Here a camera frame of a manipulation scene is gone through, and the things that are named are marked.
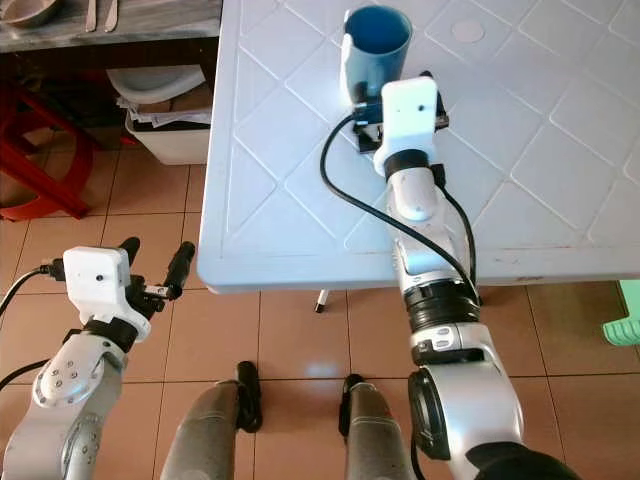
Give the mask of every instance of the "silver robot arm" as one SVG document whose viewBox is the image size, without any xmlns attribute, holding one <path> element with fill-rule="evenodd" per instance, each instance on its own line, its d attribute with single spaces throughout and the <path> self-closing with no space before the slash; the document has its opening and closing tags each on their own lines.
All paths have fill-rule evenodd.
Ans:
<svg viewBox="0 0 640 480">
<path fill-rule="evenodd" d="M 3 480 L 88 480 L 93 476 L 102 426 L 120 396 L 126 354 L 150 332 L 149 319 L 182 293 L 195 247 L 185 242 L 159 287 L 132 276 L 139 247 L 77 247 L 64 253 L 70 301 L 83 329 L 72 331 L 40 370 L 31 404 L 6 448 Z"/>
<path fill-rule="evenodd" d="M 435 82 L 420 77 L 388 83 L 382 110 L 384 139 L 374 166 L 387 179 L 387 213 L 467 264 L 469 271 L 468 252 L 456 250 L 460 242 L 446 227 L 448 203 L 432 171 Z M 489 330 L 479 321 L 475 287 L 469 289 L 470 282 L 465 284 L 442 255 L 423 243 L 395 228 L 390 234 L 410 317 L 412 358 L 419 367 L 409 379 L 417 446 L 430 458 L 447 461 L 457 480 L 495 474 L 491 469 L 498 464 L 505 474 L 499 478 L 509 477 L 510 465 L 533 474 L 517 478 L 551 478 L 536 472 L 577 478 L 555 459 L 522 445 L 521 407 Z"/>
</svg>

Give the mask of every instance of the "blue cup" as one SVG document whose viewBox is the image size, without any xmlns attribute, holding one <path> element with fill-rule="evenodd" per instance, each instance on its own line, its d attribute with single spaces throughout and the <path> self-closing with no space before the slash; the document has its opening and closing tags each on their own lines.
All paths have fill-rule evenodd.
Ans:
<svg viewBox="0 0 640 480">
<path fill-rule="evenodd" d="M 385 83 L 400 79 L 412 33 L 407 16 L 391 7 L 347 12 L 341 81 L 353 103 L 378 97 Z"/>
</svg>

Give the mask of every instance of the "green object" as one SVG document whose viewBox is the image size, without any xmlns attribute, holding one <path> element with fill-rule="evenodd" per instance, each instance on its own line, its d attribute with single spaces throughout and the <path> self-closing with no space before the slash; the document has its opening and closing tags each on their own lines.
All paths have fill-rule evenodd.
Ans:
<svg viewBox="0 0 640 480">
<path fill-rule="evenodd" d="M 621 280 L 620 287 L 629 316 L 605 323 L 604 336 L 613 345 L 640 345 L 640 280 Z"/>
</svg>

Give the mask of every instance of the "red chair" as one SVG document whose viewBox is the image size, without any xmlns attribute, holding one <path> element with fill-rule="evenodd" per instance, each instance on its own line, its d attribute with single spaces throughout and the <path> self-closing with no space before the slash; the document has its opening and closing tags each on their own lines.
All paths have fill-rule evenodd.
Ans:
<svg viewBox="0 0 640 480">
<path fill-rule="evenodd" d="M 20 103 L 30 107 L 18 111 Z M 57 126 L 76 139 L 76 150 L 69 171 L 55 180 L 31 162 L 27 155 L 36 148 L 23 134 L 43 127 Z M 100 145 L 86 132 L 44 105 L 20 86 L 0 84 L 0 170 L 37 194 L 37 198 L 15 207 L 0 208 L 0 218 L 27 220 L 63 210 L 82 218 L 89 207 L 80 200 L 93 167 L 93 151 Z"/>
</svg>

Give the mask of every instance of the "countertop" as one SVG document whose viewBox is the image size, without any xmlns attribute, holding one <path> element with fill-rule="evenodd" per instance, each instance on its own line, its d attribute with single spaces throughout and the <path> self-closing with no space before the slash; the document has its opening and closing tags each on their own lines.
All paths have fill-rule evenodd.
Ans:
<svg viewBox="0 0 640 480">
<path fill-rule="evenodd" d="M 37 28 L 0 26 L 0 53 L 81 45 L 129 43 L 220 34 L 222 0 L 119 0 L 118 25 L 104 32 L 111 0 L 97 0 L 95 32 L 85 32 L 87 0 L 63 0 L 55 17 Z"/>
<path fill-rule="evenodd" d="M 386 0 L 451 118 L 436 134 L 482 284 L 640 276 L 640 6 L 626 0 Z M 395 283 L 380 222 L 322 184 L 348 111 L 342 21 L 356 0 L 225 4 L 198 273 L 219 292 Z M 480 35 L 458 39 L 459 27 Z M 384 180 L 345 129 L 328 159 L 348 192 Z"/>
</svg>

